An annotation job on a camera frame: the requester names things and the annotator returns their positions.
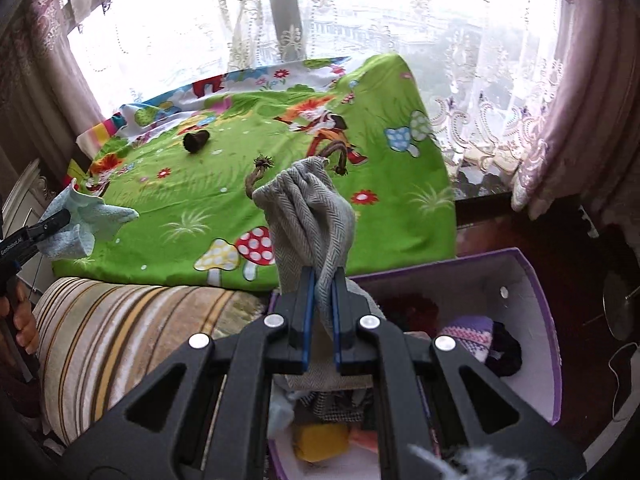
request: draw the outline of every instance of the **dark wooden floor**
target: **dark wooden floor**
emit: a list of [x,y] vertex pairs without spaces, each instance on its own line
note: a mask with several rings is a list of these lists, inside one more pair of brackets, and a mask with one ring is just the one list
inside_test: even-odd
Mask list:
[[[556,322],[562,357],[558,428],[584,450],[611,420],[616,382],[607,362],[622,344],[610,335],[602,316],[604,277],[615,268],[630,284],[637,284],[640,269],[616,230],[607,230],[597,240],[586,235],[575,203],[561,204],[535,222],[503,211],[503,216],[485,214],[485,219],[459,228],[458,255],[518,247],[536,269]],[[628,396],[632,353],[633,349],[621,352],[614,361],[622,376],[621,402]]]

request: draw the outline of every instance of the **white cabinet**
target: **white cabinet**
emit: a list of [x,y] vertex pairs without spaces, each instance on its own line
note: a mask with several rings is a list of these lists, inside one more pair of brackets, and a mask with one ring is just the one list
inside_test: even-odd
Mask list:
[[[34,160],[18,179],[9,196],[2,204],[2,231],[7,236],[24,226],[37,223],[53,198],[47,181],[40,176],[38,160]],[[45,290],[56,279],[51,262],[40,253],[29,260],[18,274],[31,288],[31,301],[38,303]]]

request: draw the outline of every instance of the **window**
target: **window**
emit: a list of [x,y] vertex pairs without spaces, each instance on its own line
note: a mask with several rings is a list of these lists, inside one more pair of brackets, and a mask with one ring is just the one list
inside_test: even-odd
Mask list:
[[513,173],[555,96],[558,40],[570,30],[563,0],[63,3],[72,50],[107,115],[238,68],[398,52],[452,176],[467,164]]

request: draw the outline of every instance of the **human hand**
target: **human hand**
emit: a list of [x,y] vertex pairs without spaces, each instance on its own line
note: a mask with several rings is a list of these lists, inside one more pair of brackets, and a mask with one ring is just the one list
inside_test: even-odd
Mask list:
[[[27,291],[24,288],[24,284],[20,281],[17,282],[15,288],[15,297],[18,300],[18,307],[14,311],[14,319],[7,319],[7,322],[13,321],[15,329],[18,331],[15,336],[15,341],[18,345],[23,347],[27,354],[33,354],[38,349],[38,330],[36,329],[36,319],[31,311],[31,302],[27,297]],[[0,317],[6,317],[8,314],[9,300],[7,298],[0,298]]]

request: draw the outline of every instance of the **cable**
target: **cable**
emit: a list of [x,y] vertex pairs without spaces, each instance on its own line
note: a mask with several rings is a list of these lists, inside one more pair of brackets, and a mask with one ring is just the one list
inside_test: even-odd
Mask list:
[[620,377],[618,376],[616,371],[611,366],[611,362],[613,361],[613,359],[615,359],[616,355],[618,355],[618,353],[621,350],[624,350],[625,348],[629,348],[630,346],[635,346],[636,347],[636,351],[638,351],[638,349],[640,349],[640,346],[638,345],[638,343],[634,343],[634,342],[622,345],[615,352],[613,352],[613,355],[609,358],[609,362],[607,363],[607,366],[609,367],[609,370],[611,370],[613,372],[613,374],[615,375],[615,377],[616,377],[616,393],[613,395],[613,403],[611,405],[611,420],[613,422],[625,422],[626,420],[629,420],[629,417],[630,417],[630,416],[628,416],[626,418],[616,418],[616,399],[618,398],[618,393],[620,391]]

